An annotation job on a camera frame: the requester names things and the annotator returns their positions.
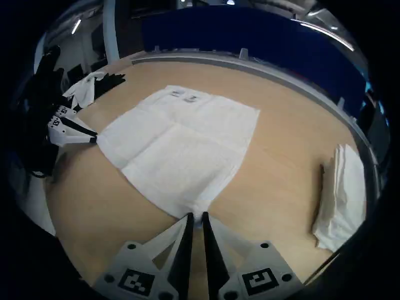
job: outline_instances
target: wooden table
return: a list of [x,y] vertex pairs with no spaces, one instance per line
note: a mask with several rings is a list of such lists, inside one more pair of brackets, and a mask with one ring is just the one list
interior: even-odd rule
[[[145,62],[78,116],[97,132],[150,94],[179,85],[260,109],[243,164],[209,213],[248,240],[270,240],[301,280],[329,255],[311,234],[320,165],[337,144],[356,148],[347,127],[312,100],[270,80],[219,66]],[[127,240],[146,242],[176,220],[146,200],[96,145],[66,147],[47,182],[50,215],[67,255],[93,284]],[[194,233],[190,299],[208,296],[203,233]]]

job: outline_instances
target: white towel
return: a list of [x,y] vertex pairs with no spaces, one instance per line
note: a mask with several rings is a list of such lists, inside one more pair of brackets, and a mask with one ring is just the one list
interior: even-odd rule
[[113,121],[97,144],[160,209],[200,218],[242,164],[259,112],[168,85]]
[[312,231],[319,248],[334,252],[365,219],[364,166],[349,145],[339,145],[324,169],[321,202]]
[[79,105],[82,109],[95,101],[95,80],[101,80],[105,72],[92,72],[85,78],[71,86],[64,94],[64,97],[72,98],[72,108]]

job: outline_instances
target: white cloth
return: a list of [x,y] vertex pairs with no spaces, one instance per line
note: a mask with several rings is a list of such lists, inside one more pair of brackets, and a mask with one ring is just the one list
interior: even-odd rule
[[113,121],[97,144],[160,209],[199,218],[242,164],[259,112],[168,85]]
[[64,94],[64,97],[72,98],[72,108],[79,105],[82,109],[95,101],[95,80],[101,80],[105,72],[92,72],[71,86]]
[[364,166],[349,145],[339,145],[325,167],[318,216],[312,232],[317,246],[336,251],[366,216]]

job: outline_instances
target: ceiling light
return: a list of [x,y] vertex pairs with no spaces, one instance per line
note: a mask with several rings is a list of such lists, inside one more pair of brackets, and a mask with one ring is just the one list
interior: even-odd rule
[[310,11],[310,12],[307,14],[307,16],[308,16],[308,17],[315,16],[315,15],[319,14],[320,12],[322,12],[323,10],[324,10],[324,9],[320,9],[320,10],[317,10],[317,11]]
[[350,49],[351,51],[354,51],[354,47],[353,47],[352,44],[350,44],[348,41],[344,40],[344,39],[341,38],[340,36],[334,34],[333,32],[330,32],[330,31],[328,31],[328,30],[326,30],[326,29],[324,29],[324,28],[322,28],[322,27],[319,27],[319,26],[317,26],[317,25],[314,25],[314,24],[311,24],[311,23],[308,23],[308,22],[300,21],[300,20],[293,19],[293,18],[292,18],[291,20],[292,20],[292,21],[295,21],[295,22],[299,22],[300,25],[302,25],[302,26],[304,26],[304,27],[308,27],[308,28],[310,28],[310,29],[312,29],[312,30],[315,30],[315,31],[318,31],[318,32],[320,32],[320,33],[322,33],[322,34],[324,34],[324,35],[327,35],[328,37],[330,37],[330,38],[332,38],[332,39],[338,41],[338,42],[341,43],[342,45],[346,46],[346,47],[347,47],[348,49]]
[[74,34],[75,31],[77,31],[79,24],[81,24],[81,19],[79,19],[79,20],[76,22],[75,26],[74,26],[73,29],[72,29],[72,32],[71,32],[72,34]]

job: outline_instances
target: blue partition wall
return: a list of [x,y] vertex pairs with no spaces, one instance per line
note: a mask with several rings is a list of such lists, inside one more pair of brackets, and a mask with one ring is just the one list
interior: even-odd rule
[[230,6],[174,10],[142,22],[144,49],[199,48],[239,54],[289,70],[322,88],[357,117],[366,81],[356,67],[319,32],[266,11]]

